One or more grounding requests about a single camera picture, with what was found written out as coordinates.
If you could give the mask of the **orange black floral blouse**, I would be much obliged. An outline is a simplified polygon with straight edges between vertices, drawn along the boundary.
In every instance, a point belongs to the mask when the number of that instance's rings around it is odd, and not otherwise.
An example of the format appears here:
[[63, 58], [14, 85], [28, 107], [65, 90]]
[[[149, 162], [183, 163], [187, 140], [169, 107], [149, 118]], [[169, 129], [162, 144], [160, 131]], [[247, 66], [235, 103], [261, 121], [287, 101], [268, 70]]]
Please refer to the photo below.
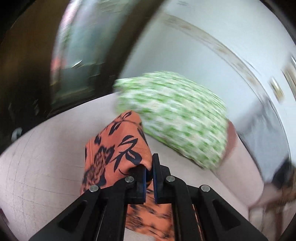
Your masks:
[[156, 240], [175, 240], [171, 205], [157, 204], [154, 199], [152, 156], [142, 120], [134, 111], [125, 111], [86, 144], [81, 192], [93, 185], [101, 189], [111, 187], [130, 175], [132, 168], [144, 165], [145, 202], [128, 204], [125, 229], [151, 235]]

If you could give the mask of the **pink quilted bolster cushion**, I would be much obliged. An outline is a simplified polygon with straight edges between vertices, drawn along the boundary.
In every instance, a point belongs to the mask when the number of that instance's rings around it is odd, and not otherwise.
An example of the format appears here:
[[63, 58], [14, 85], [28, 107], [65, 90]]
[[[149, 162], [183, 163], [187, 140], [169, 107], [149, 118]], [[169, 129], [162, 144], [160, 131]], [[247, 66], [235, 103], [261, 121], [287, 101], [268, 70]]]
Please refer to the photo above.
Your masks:
[[264, 183], [253, 158], [230, 121], [227, 145], [215, 175], [247, 207], [265, 205], [279, 200], [281, 196], [280, 190]]

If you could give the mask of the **dark furry blanket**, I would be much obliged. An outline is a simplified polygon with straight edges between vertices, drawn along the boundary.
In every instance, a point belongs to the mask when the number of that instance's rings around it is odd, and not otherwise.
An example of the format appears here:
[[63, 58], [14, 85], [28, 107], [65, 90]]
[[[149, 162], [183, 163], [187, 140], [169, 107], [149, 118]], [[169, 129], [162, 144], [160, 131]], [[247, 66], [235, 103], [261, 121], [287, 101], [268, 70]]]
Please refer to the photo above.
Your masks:
[[272, 184], [281, 191], [281, 197], [276, 204], [285, 206], [295, 201], [295, 166], [286, 158], [281, 167], [276, 171]]

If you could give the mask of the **grey pillow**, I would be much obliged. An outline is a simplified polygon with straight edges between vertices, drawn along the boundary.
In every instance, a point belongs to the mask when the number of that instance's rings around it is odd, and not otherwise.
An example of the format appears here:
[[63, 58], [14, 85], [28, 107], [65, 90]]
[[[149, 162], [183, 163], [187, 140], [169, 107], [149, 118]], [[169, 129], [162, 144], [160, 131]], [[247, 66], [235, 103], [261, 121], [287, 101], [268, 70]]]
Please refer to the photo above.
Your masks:
[[288, 172], [290, 147], [278, 113], [269, 99], [252, 103], [235, 128], [264, 182], [271, 183], [281, 169]]

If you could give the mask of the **green white patterned pillow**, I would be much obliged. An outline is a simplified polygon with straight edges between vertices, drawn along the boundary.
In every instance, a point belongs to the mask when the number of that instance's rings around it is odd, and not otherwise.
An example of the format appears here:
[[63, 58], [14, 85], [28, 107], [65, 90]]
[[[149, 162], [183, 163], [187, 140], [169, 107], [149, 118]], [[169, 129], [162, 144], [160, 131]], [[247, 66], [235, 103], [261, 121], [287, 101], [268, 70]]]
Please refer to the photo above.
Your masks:
[[144, 73], [114, 82], [117, 109], [139, 114], [144, 132], [213, 170], [227, 145], [227, 108], [211, 90], [168, 71]]

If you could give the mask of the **stained glass door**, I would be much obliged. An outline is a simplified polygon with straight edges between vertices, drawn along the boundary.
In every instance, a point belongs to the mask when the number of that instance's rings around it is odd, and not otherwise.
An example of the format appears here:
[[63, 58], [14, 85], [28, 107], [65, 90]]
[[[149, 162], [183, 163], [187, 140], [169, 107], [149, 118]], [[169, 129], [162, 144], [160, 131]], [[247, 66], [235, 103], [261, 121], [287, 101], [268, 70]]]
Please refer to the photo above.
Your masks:
[[111, 45], [137, 1], [70, 1], [51, 60], [52, 107], [92, 97]]

